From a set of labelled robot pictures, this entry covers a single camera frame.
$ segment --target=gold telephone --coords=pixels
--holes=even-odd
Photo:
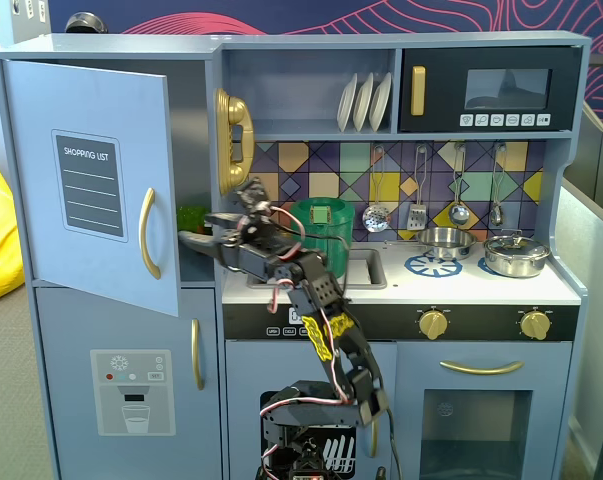
[[[217,138],[219,157],[219,189],[221,195],[241,185],[248,178],[254,159],[254,127],[245,102],[231,97],[222,88],[217,90]],[[232,126],[240,125],[241,157],[243,161],[232,161]]]

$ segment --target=pot lid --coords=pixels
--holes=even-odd
[[[507,257],[541,259],[550,255],[550,249],[542,243],[516,234],[490,238],[485,241],[485,248]]]

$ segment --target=microwave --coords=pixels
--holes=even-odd
[[[580,47],[403,51],[401,132],[571,130]]]

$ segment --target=open cabinet door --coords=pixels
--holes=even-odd
[[[35,278],[178,315],[166,77],[4,69]]]

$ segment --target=black control strip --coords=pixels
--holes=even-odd
[[[349,309],[359,320],[368,340],[427,340],[419,328],[423,313],[443,313],[447,329],[438,341],[488,340],[537,341],[521,331],[527,312],[544,312],[551,325],[544,341],[573,341],[579,315],[577,305],[361,305]],[[307,338],[303,323],[290,305],[281,304],[270,314],[264,304],[224,304],[226,340],[301,340]]]

